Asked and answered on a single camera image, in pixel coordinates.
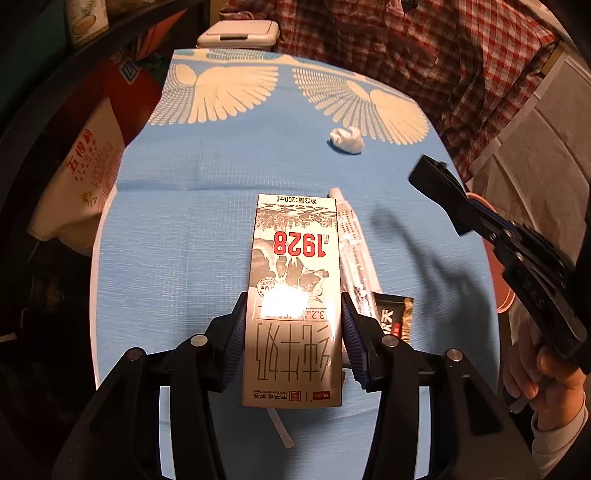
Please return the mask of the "person's right hand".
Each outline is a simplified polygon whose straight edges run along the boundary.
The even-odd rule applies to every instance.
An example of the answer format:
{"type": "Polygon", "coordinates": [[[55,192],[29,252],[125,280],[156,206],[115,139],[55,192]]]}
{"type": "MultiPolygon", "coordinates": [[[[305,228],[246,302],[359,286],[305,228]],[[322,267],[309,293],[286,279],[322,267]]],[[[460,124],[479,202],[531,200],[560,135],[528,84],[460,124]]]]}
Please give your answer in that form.
{"type": "Polygon", "coordinates": [[[503,383],[514,398],[525,398],[538,414],[537,429],[556,430],[575,419],[585,405],[585,374],[557,354],[532,318],[524,320],[509,347],[503,383]]]}

